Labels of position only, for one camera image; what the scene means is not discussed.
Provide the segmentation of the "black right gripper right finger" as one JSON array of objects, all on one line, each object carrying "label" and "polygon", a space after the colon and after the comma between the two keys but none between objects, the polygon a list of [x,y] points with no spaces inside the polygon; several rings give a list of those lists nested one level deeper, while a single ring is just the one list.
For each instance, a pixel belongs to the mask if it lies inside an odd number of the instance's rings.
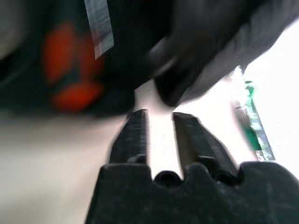
[{"label": "black right gripper right finger", "polygon": [[187,113],[174,112],[172,119],[180,164],[184,171],[192,164],[201,164],[210,173],[238,172],[238,168],[225,147],[206,130],[197,117]]}]

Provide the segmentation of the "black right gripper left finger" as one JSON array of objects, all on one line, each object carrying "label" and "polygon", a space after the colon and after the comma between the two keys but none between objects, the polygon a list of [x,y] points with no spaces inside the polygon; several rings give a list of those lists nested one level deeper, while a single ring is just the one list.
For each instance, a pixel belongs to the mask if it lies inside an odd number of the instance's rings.
[{"label": "black right gripper left finger", "polygon": [[112,143],[108,164],[147,164],[148,112],[141,109],[130,113]]}]

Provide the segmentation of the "black plastic tool case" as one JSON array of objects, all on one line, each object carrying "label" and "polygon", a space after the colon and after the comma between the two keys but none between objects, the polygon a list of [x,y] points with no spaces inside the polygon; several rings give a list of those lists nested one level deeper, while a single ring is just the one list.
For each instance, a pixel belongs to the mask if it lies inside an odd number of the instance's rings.
[{"label": "black plastic tool case", "polygon": [[299,0],[0,0],[0,115],[121,115],[149,80],[177,107],[296,19]]}]

